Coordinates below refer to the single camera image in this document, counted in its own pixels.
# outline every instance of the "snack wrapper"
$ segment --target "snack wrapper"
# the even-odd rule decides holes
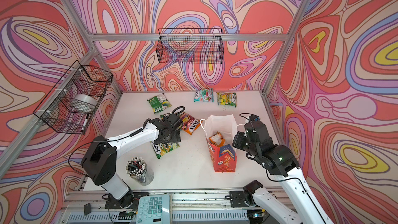
[[[213,89],[209,88],[197,91],[193,101],[214,102]]]
[[[162,156],[164,156],[167,152],[171,152],[172,150],[175,150],[178,147],[180,147],[180,145],[178,143],[168,144],[168,147],[166,147],[166,145],[164,145],[164,144],[154,144],[153,141],[151,143],[152,143],[152,147],[156,153],[156,157],[158,159],[160,159]]]
[[[225,139],[222,138],[222,134],[219,132],[217,132],[217,134],[215,134],[213,137],[209,137],[209,140],[217,147],[222,147],[226,144]]]
[[[199,120],[186,112],[181,113],[180,119],[182,119],[183,122],[181,129],[189,133],[189,135],[192,135],[193,131],[199,127]]]
[[[167,100],[166,96],[164,96],[164,93],[148,99],[148,102],[151,105],[154,113],[161,112],[164,109],[172,106],[172,104],[170,104],[170,102]]]
[[[217,92],[218,105],[235,106],[236,107],[236,93],[219,93]]]

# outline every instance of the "calculator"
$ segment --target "calculator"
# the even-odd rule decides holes
[[[172,223],[172,197],[169,194],[141,197],[138,204],[137,224]]]

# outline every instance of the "paper bag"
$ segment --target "paper bag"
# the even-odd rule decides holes
[[[206,120],[200,120],[201,127],[205,131],[207,145],[215,172],[235,172],[236,149],[232,147],[232,141],[238,132],[234,116],[210,115]],[[226,145],[217,147],[212,144],[209,137],[220,132],[225,139]]]

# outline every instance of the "orange candy bag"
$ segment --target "orange candy bag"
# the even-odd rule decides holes
[[[225,144],[225,139],[222,137],[221,133],[217,132],[216,135],[209,138],[210,142],[217,147],[222,147]]]

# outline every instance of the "calculator keypad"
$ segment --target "calculator keypad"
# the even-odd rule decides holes
[[[137,222],[141,223],[146,218],[162,217],[163,197],[145,197],[139,202]]]

